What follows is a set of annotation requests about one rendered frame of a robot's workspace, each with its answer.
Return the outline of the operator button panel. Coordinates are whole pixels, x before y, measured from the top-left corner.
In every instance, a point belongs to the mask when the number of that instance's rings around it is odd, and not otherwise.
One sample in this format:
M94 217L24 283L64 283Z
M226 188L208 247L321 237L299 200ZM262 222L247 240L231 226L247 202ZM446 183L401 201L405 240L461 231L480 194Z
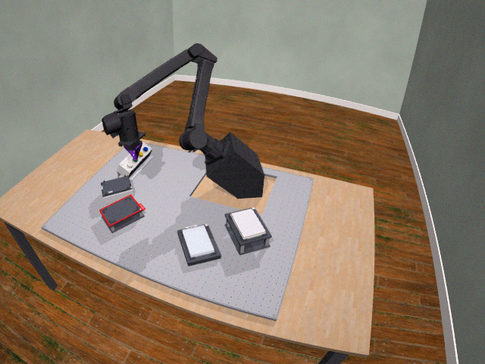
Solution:
M123 177L129 175L132 181L136 175L152 160L154 156L150 156L152 148L142 142L142 148L139 152L138 160L134 160L129 154L118 166L117 176ZM140 164L141 163L141 164Z

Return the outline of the white rectangular plate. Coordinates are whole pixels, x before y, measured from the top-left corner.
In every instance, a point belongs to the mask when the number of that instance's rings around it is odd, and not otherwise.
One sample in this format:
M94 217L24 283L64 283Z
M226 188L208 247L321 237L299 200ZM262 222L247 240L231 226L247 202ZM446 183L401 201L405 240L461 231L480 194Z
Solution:
M235 212L230 216L243 240L266 234L252 209Z

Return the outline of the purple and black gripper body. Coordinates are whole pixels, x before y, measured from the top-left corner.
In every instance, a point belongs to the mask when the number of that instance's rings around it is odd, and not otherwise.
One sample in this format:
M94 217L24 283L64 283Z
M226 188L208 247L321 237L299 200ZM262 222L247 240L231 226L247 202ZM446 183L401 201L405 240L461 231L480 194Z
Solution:
M142 143L142 140L140 139L145 137L146 133L138 132L137 124L135 127L129 128L129 130L127 128L123 128L123 129L125 130L127 141L126 142L120 141L118 145L121 147L126 146L129 151L133 151L137 146L139 146Z

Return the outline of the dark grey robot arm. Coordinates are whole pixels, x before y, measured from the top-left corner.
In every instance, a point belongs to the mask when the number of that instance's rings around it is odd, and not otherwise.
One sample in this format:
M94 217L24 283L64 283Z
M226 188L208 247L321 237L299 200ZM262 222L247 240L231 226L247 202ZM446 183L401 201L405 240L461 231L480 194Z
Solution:
M230 141L225 140L220 142L205 132L205 106L211 72L214 63L217 62L217 57L206 48L204 50L204 48L199 43L192 45L122 91L114 99L114 106L118 110L104 116L102 119L106 135L110 134L112 138L119 135L120 141L126 142L127 138L123 128L129 130L129 128L136 126L135 111L130 109L133 106L132 102L153 86L160 83L163 79L192 61L198 64L198 69L188 121L186 122L184 133L180 135L179 144L182 149L188 150L188 152L196 152L198 149L202 151L206 157L205 164L207 165L224 158L227 154Z

